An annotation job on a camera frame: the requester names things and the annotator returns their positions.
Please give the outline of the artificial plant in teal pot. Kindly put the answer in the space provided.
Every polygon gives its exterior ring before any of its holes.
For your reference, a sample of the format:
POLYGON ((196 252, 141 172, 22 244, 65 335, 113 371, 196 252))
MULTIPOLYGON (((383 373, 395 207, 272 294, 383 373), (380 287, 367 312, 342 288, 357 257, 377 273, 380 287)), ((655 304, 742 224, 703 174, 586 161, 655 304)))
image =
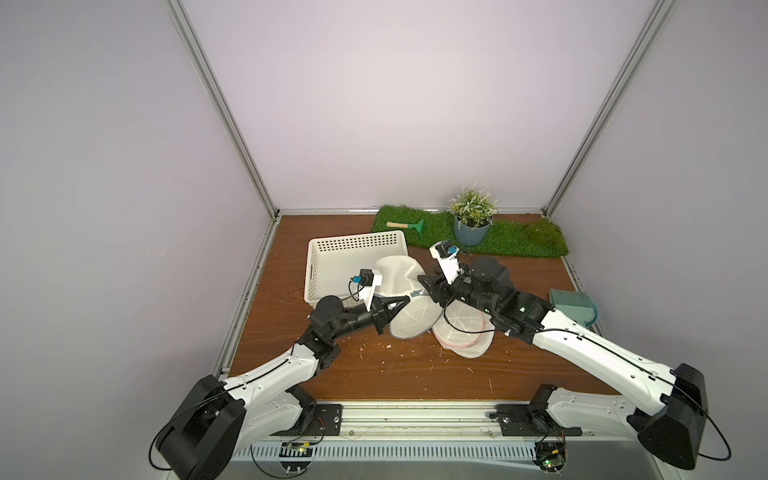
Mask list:
POLYGON ((448 211, 454 217, 454 235, 464 246, 478 245, 498 213, 491 193, 476 186, 463 187, 449 201, 448 211))

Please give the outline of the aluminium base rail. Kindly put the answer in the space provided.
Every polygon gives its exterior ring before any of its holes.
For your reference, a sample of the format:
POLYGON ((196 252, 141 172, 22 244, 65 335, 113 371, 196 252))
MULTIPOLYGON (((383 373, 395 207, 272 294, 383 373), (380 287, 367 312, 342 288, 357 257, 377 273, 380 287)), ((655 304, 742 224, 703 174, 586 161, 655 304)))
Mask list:
POLYGON ((619 395, 545 386, 529 403, 485 401, 317 402, 302 389, 266 402, 231 392, 181 407, 155 437, 179 479, 215 479, 248 451, 282 462, 295 478, 310 463, 332 460, 450 458, 558 472, 571 437, 635 441, 635 407, 619 395))

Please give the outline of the white perforated plastic basket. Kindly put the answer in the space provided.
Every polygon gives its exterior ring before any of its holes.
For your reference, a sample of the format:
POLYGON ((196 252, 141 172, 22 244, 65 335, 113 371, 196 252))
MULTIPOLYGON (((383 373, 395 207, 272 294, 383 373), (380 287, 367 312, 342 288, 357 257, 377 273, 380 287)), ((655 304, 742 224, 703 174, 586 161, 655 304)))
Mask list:
POLYGON ((308 243, 304 300, 311 307, 327 295, 346 297, 348 280, 388 256, 407 256, 402 231, 312 239, 308 243))

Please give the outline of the teal plastic dustpan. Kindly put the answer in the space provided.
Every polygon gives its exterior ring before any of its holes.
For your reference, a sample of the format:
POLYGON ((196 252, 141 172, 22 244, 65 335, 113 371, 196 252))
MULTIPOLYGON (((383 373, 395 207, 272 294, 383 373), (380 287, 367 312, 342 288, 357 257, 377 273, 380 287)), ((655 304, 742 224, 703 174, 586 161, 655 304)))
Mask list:
POLYGON ((584 292, 550 289, 549 302, 574 322, 586 328, 591 327, 598 321, 598 306, 584 292))

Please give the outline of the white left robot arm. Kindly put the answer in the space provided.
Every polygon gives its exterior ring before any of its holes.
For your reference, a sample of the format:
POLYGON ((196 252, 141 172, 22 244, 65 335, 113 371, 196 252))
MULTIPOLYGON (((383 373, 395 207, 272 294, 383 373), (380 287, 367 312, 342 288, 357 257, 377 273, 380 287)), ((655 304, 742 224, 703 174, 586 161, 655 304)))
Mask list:
POLYGON ((227 380, 197 381, 151 441, 150 454, 159 454, 179 479, 215 479, 242 448, 275 433, 306 432, 315 401, 302 383, 334 362, 339 339, 369 327, 382 332, 410 301, 376 295, 347 308, 337 296, 323 297, 286 352, 227 380))

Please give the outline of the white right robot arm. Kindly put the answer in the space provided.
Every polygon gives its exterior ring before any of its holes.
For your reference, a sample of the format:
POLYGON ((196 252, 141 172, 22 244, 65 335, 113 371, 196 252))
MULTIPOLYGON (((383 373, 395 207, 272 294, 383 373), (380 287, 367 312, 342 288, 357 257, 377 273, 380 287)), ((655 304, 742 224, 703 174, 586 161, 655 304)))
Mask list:
POLYGON ((442 307, 461 302, 489 315, 496 330, 549 351, 614 389, 612 395, 552 388, 544 418, 554 428, 582 428, 639 441, 659 460, 695 468, 708 420, 703 374, 643 358, 595 334, 540 297, 517 289, 493 258, 471 265, 442 259, 419 283, 442 307))

